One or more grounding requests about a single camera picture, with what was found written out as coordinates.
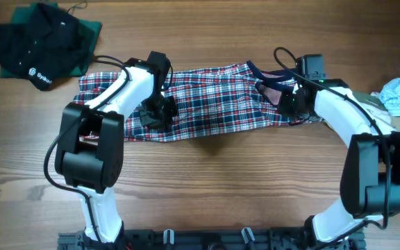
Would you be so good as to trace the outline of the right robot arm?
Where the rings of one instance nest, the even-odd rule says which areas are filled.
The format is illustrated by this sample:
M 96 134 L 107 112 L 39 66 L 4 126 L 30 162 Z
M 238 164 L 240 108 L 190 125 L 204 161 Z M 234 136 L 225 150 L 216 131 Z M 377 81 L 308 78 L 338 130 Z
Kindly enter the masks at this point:
M 313 245 L 335 244 L 368 225 L 386 229 L 400 213 L 400 132 L 374 119 L 343 80 L 328 79 L 322 55 L 296 57 L 294 63 L 286 72 L 297 86 L 283 93 L 280 111 L 318 116 L 348 149 L 339 198 L 310 219 Z

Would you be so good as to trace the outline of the plaid navy red shirt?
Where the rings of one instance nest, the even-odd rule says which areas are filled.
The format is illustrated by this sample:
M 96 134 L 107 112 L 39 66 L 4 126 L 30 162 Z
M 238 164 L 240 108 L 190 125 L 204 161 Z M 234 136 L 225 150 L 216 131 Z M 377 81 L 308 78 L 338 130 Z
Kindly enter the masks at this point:
M 286 71 L 265 72 L 247 61 L 225 67 L 193 69 L 168 74 L 165 97 L 174 97 L 178 113 L 169 129 L 141 125 L 140 104 L 151 94 L 153 77 L 144 69 L 129 67 L 119 73 L 99 72 L 79 78 L 74 103 L 99 106 L 115 90 L 118 94 L 104 112 L 115 111 L 125 118 L 126 141 L 173 142 L 222 133 L 248 131 L 268 126 L 296 126 L 317 122 L 318 117 L 288 117 L 278 111 L 284 90 L 295 79 Z

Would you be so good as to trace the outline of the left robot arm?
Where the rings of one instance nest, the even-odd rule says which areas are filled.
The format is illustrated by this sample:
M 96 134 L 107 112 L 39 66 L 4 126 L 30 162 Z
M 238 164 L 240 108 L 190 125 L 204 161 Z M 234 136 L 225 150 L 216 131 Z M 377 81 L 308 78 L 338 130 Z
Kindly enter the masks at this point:
M 143 127 L 167 130 L 177 115 L 172 96 L 164 96 L 173 80 L 169 58 L 152 51 L 146 60 L 126 62 L 95 56 L 95 62 L 118 66 L 118 79 L 83 105 L 69 103 L 60 131 L 44 157 L 44 176 L 58 189 L 78 195 L 85 229 L 61 234 L 59 247 L 123 249 L 124 223 L 117 212 L 114 184 L 124 159 L 124 124 L 139 112 Z

